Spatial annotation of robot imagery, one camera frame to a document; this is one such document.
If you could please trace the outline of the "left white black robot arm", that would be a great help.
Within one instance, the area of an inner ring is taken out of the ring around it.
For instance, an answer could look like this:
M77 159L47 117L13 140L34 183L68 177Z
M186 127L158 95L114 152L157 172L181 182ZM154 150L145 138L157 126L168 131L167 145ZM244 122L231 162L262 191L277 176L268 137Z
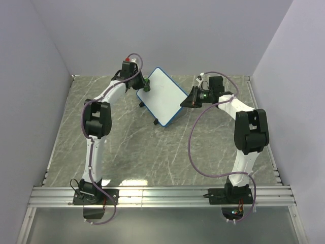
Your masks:
M112 129L112 105L129 89L150 91L150 80L145 79L135 59L126 58L108 87L93 99L87 99L81 112L81 129L86 138L85 170L78 183L78 194L90 204L103 200L102 155L105 140Z

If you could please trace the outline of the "blue framed whiteboard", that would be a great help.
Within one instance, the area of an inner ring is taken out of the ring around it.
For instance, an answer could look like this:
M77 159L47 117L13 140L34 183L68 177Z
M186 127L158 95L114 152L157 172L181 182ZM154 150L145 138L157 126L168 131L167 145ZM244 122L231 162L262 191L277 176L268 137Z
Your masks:
M148 79L150 91L140 89L137 97L162 127L166 127L181 111L180 106L188 94L160 67L155 68Z

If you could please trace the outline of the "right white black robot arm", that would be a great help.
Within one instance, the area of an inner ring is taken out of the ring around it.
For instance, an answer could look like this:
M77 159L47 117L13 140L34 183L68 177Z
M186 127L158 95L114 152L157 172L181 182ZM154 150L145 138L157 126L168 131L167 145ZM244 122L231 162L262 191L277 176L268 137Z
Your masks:
M249 187L251 172L257 157L269 144L267 115L263 109L254 109L241 102L237 96L238 86L233 80L231 84L235 93L226 91L223 85L228 76L219 72L210 72L205 80L205 73L197 76L198 85L194 85L188 97L180 104L183 108L201 108L210 103L226 112L234 121L234 143L237 149L233 169L225 173L226 183L223 190L211 189L207 197L219 204L251 204L254 194Z

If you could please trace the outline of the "green whiteboard eraser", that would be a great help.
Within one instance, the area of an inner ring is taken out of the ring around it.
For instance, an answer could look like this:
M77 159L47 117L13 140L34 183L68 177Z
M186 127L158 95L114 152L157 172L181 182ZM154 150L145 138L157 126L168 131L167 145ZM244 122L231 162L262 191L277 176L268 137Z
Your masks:
M151 90L150 88L150 80L148 78L144 79L144 87L143 87L143 91L144 92L149 92Z

